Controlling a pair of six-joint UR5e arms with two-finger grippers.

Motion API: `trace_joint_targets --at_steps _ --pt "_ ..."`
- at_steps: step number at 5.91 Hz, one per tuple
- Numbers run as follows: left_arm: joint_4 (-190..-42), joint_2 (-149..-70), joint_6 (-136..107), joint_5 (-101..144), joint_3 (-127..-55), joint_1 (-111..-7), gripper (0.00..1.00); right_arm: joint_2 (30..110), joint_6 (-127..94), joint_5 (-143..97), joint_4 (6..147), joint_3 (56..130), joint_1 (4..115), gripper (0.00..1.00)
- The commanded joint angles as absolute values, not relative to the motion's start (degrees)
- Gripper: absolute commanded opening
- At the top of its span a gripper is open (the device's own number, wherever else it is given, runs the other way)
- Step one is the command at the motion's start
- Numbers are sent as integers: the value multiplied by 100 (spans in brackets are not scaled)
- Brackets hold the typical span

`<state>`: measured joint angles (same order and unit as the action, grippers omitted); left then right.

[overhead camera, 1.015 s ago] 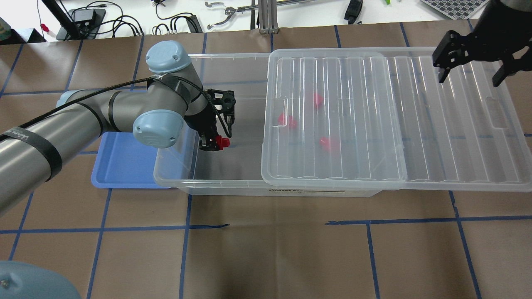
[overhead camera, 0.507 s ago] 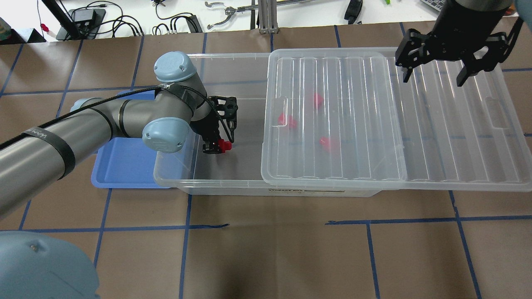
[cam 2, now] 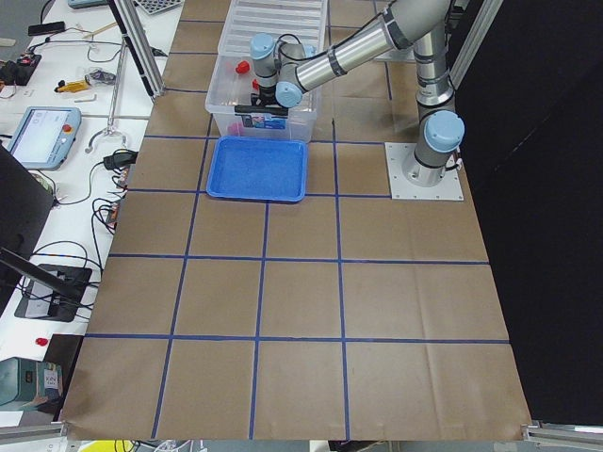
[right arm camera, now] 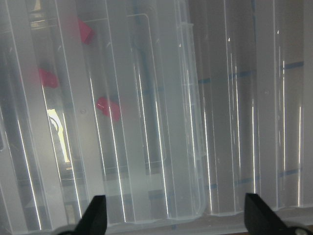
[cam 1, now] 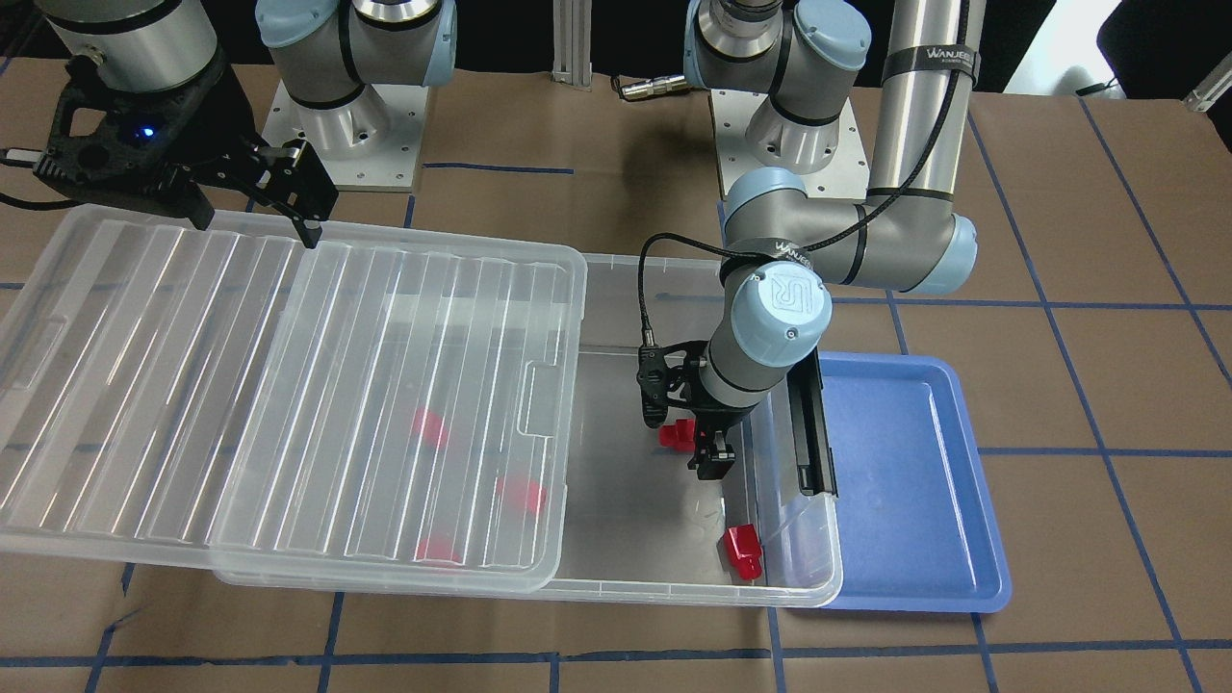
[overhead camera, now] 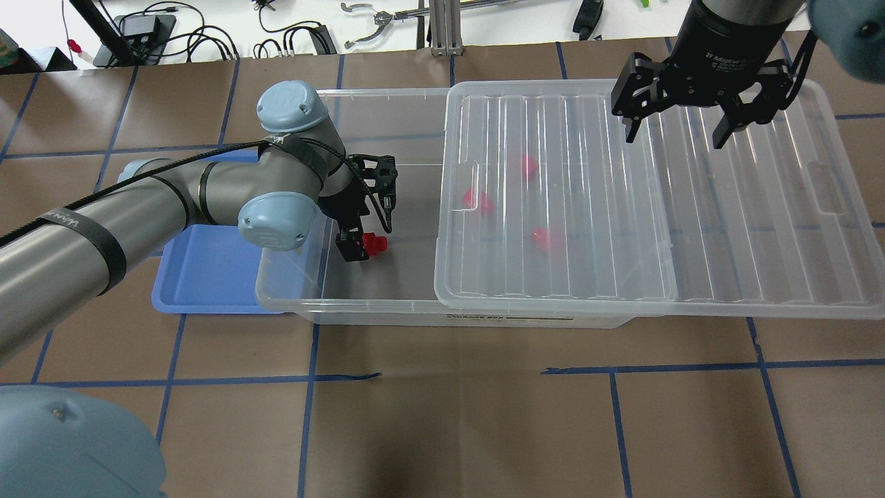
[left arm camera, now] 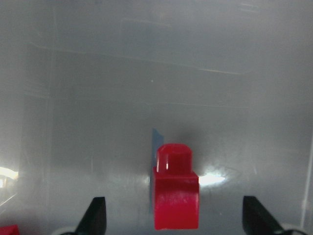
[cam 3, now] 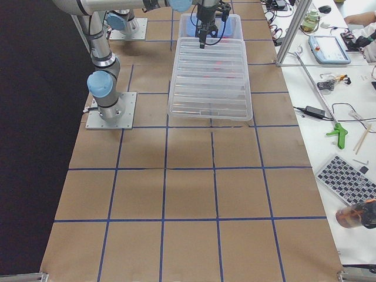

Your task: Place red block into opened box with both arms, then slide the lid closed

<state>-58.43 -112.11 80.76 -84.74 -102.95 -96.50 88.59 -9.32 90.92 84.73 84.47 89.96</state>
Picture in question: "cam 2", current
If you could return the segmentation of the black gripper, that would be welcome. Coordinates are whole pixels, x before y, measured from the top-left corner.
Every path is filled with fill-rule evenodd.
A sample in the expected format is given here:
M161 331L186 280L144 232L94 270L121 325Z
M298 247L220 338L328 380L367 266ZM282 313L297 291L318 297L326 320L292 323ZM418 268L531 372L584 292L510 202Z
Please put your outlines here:
M276 87L262 87L258 89L258 92L251 94L251 105L252 106L275 106L280 107L276 99Z

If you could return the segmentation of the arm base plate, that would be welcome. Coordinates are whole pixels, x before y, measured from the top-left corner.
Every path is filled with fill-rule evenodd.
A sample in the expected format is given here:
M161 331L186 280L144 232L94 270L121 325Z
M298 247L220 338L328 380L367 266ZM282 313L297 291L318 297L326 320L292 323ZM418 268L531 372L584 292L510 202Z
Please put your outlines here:
M421 165L414 143L385 142L390 195L394 201L462 202L460 170L451 155L438 169Z
M416 61L414 55L414 49L412 47L407 49L391 49L376 57L377 61L381 62L403 62L403 63L414 63Z

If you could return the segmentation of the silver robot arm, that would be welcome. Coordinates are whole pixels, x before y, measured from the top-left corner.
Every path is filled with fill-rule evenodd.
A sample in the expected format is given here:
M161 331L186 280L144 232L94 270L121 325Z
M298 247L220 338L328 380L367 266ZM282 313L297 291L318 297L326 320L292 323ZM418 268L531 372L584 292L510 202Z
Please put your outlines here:
M258 83L252 103L287 111L304 94L370 61L409 54L412 62L398 63L390 73L392 89L416 91L417 141L401 171L415 186L437 186L454 170L449 160L464 137L447 57L453 8L451 1L392 1L351 35L315 54L291 33L257 33L249 44Z

